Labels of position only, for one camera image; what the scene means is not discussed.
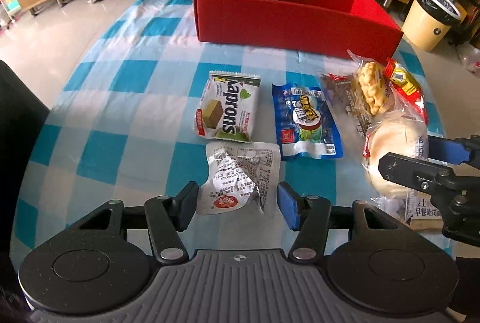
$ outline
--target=checkered tablecloth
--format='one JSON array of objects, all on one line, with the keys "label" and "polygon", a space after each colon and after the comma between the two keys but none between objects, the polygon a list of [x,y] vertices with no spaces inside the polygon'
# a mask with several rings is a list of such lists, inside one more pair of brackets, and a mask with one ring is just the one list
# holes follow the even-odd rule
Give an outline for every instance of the checkered tablecloth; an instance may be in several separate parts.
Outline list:
[{"label": "checkered tablecloth", "polygon": [[[441,135],[412,48],[402,41],[394,57],[419,80],[429,131]],[[40,132],[15,214],[10,249],[15,267],[35,246],[110,199],[138,206],[161,194],[174,196],[188,181],[205,182],[206,140],[194,132],[194,112],[210,70],[262,76],[253,139],[275,143],[272,84],[318,86],[319,73],[341,75],[354,67],[352,61],[304,52],[201,43],[192,0],[138,0],[78,64]],[[362,166],[348,154],[282,162],[280,178],[303,195],[320,194],[336,205],[375,196]],[[181,234],[190,253],[288,249],[295,237],[279,213],[266,217],[255,205],[195,216],[193,223]],[[346,240],[345,233],[331,235],[330,250]],[[129,240],[148,250],[145,232],[132,231]]]}]

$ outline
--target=yellow label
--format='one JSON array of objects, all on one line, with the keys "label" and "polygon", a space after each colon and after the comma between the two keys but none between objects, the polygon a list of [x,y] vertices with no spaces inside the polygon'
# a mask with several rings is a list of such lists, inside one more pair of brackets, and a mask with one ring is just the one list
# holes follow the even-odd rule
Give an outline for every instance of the yellow label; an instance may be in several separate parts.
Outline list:
[{"label": "yellow label", "polygon": [[409,76],[403,69],[395,68],[390,79],[401,87],[407,96],[410,96],[418,89],[417,81]]}]

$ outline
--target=red packaging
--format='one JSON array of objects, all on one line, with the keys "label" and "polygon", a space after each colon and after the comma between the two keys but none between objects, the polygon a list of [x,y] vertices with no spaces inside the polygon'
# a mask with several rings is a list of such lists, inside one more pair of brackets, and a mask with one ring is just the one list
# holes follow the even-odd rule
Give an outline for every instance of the red packaging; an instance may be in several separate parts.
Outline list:
[{"label": "red packaging", "polygon": [[415,77],[392,58],[387,59],[387,66],[383,70],[383,75],[392,82],[395,90],[414,107],[425,124],[428,125],[425,98]]}]

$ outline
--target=tile floor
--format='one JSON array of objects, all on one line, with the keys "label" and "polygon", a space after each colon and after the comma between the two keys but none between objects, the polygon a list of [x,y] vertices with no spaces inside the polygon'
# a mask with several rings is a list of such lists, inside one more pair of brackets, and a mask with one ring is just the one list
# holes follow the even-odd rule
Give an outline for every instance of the tile floor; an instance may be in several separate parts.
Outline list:
[{"label": "tile floor", "polygon": [[[105,0],[92,5],[73,0],[62,9],[52,1],[40,15],[26,13],[0,36],[0,59],[51,108],[81,56],[134,1]],[[462,67],[446,41],[432,53],[413,47],[447,136],[480,134],[480,78]],[[469,167],[458,169],[458,173],[474,173]],[[480,250],[460,245],[457,254],[480,256]]]}]

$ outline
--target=snack package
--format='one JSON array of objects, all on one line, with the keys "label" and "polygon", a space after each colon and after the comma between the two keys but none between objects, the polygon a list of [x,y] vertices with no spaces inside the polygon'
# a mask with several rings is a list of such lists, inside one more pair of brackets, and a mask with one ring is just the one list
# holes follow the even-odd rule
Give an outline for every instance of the snack package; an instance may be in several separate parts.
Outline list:
[{"label": "snack package", "polygon": [[221,214],[256,201],[263,213],[277,194],[280,149],[273,143],[210,142],[208,180],[198,193],[199,215]]},{"label": "snack package", "polygon": [[373,117],[391,109],[392,103],[388,103],[391,91],[387,86],[387,80],[383,76],[383,66],[373,59],[355,55],[350,50],[348,53],[352,60],[358,63],[357,71],[354,73],[355,80],[353,81],[353,89],[357,98],[355,105],[357,111]]},{"label": "snack package", "polygon": [[383,75],[392,82],[394,89],[412,105],[425,124],[428,125],[425,98],[415,77],[392,58],[387,59],[387,66],[383,70]]},{"label": "snack package", "polygon": [[383,179],[378,171],[378,162],[390,152],[427,160],[428,134],[424,120],[413,106],[400,94],[394,94],[394,97],[395,108],[383,113],[382,118],[367,130],[363,166],[367,179],[379,193],[379,197],[373,200],[387,213],[406,221],[409,217],[407,200],[411,201],[417,193]]},{"label": "snack package", "polygon": [[211,71],[195,113],[195,130],[207,139],[251,142],[260,76]]},{"label": "snack package", "polygon": [[370,114],[355,108],[358,100],[353,86],[354,75],[337,76],[320,73],[318,79],[322,84],[328,108],[340,131],[344,151],[349,148],[351,154],[361,159],[367,129],[370,127]]},{"label": "snack package", "polygon": [[273,85],[272,94],[282,160],[343,156],[340,134],[319,87]]}]

